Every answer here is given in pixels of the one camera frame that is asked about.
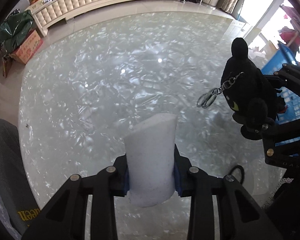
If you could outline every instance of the black cable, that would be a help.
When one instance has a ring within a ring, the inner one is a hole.
[[[240,184],[242,185],[243,182],[244,182],[244,174],[245,174],[245,173],[244,173],[244,169],[243,169],[243,167],[242,167],[241,165],[236,165],[236,166],[234,166],[234,167],[231,169],[231,171],[229,172],[228,175],[232,175],[232,173],[233,173],[236,169],[240,170],[240,173],[241,173]]]

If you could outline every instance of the paper roll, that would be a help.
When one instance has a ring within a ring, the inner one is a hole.
[[[137,124],[124,138],[131,204],[154,206],[174,193],[176,126],[176,115],[156,114]]]

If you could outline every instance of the glossy tile floor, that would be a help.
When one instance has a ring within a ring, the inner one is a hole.
[[[41,52],[6,79],[16,76],[7,92],[18,98],[24,73],[20,144],[38,204],[43,207],[71,174],[90,176],[111,165],[124,154],[122,137],[133,125],[169,112],[178,115],[181,154],[213,176],[241,164],[245,188],[262,205],[282,170],[264,163],[260,141],[240,135],[222,96],[207,110],[195,106],[202,93],[219,85],[232,40],[249,26],[191,3],[129,4],[109,7],[111,15],[99,9],[103,20],[106,15],[113,20],[93,25],[100,22],[96,10],[54,27]],[[8,99],[2,108],[11,107],[7,120],[15,122],[18,104]],[[146,209],[127,198],[117,198],[115,205],[120,239],[186,239],[189,198],[175,194]]]
[[[198,12],[233,19],[229,14],[220,10],[212,10],[206,6],[199,6],[190,2],[183,4],[178,0],[138,0],[125,2],[84,13],[67,23],[60,21],[54,24],[49,28],[48,35],[43,39],[43,44],[37,53],[56,41],[93,24],[126,15],[160,11]],[[236,24],[234,24],[233,28],[235,33],[241,32],[242,26],[239,22],[235,22]],[[2,76],[2,63],[0,62],[0,118],[16,126],[18,126],[19,97],[23,69],[24,66],[22,64],[14,62],[8,77],[5,79]]]

